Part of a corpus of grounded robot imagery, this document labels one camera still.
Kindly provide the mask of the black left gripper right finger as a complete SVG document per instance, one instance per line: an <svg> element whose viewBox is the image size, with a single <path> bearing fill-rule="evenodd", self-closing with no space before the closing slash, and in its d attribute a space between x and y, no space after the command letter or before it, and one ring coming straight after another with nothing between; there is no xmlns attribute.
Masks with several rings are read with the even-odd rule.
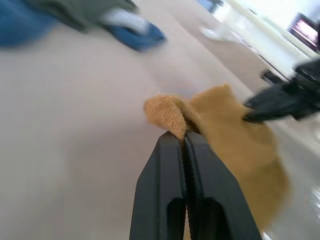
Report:
<svg viewBox="0 0 320 240"><path fill-rule="evenodd" d="M238 181L192 131L184 137L184 177L191 240L262 240Z"/></svg>

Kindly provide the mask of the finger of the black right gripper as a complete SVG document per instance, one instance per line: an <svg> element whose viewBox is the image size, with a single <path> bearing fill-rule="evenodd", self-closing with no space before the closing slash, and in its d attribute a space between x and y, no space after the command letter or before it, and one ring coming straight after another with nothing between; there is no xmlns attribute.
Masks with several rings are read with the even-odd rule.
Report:
<svg viewBox="0 0 320 240"><path fill-rule="evenodd" d="M298 107L294 104L258 104L249 105L248 107L250 108L249 112L242 117L242 120L248 123L279 120L298 111Z"/></svg>
<svg viewBox="0 0 320 240"><path fill-rule="evenodd" d="M297 86L291 83L279 83L265 88L248 99L244 106L247 108L258 107L288 107L294 102Z"/></svg>

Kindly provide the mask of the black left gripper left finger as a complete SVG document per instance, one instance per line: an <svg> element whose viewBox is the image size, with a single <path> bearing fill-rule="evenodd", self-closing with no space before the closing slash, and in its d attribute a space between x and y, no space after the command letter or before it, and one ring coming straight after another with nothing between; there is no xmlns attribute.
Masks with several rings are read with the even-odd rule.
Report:
<svg viewBox="0 0 320 240"><path fill-rule="evenodd" d="M166 132L137 180L129 240L184 240L186 195L181 145Z"/></svg>

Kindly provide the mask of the mustard yellow knitted sock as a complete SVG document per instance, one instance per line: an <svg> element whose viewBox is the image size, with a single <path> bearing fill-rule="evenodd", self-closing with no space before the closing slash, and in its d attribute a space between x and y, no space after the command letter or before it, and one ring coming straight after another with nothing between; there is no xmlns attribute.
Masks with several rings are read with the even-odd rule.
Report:
<svg viewBox="0 0 320 240"><path fill-rule="evenodd" d="M188 130L200 133L239 182L259 231L272 223L288 198L290 180L271 129L243 120L249 109L229 85L191 98L160 94L143 110L149 123L179 140Z"/></svg>

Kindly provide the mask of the light grey sock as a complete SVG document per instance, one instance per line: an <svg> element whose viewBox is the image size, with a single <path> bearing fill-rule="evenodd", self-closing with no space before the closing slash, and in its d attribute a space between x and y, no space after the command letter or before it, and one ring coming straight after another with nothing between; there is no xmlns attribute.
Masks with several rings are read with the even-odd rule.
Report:
<svg viewBox="0 0 320 240"><path fill-rule="evenodd" d="M149 22L139 15L121 8L113 9L101 17L105 25L118 26L131 29L134 32L144 35L149 28Z"/></svg>

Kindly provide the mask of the dark green sock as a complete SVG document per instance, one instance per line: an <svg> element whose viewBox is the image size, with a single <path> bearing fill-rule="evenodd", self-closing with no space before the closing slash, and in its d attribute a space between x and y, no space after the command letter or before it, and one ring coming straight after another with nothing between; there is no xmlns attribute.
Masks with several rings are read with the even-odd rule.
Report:
<svg viewBox="0 0 320 240"><path fill-rule="evenodd" d="M85 32L98 23L100 17L114 9L134 11L132 0L26 0L35 8L57 18L69 27Z"/></svg>

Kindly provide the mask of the dark computer monitor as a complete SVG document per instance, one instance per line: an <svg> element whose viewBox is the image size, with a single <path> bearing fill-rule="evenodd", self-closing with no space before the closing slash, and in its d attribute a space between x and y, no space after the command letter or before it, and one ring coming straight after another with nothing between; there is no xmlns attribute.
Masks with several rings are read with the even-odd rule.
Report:
<svg viewBox="0 0 320 240"><path fill-rule="evenodd" d="M288 26L287 31L309 49L314 52L320 51L320 19L314 21L299 12Z"/></svg>

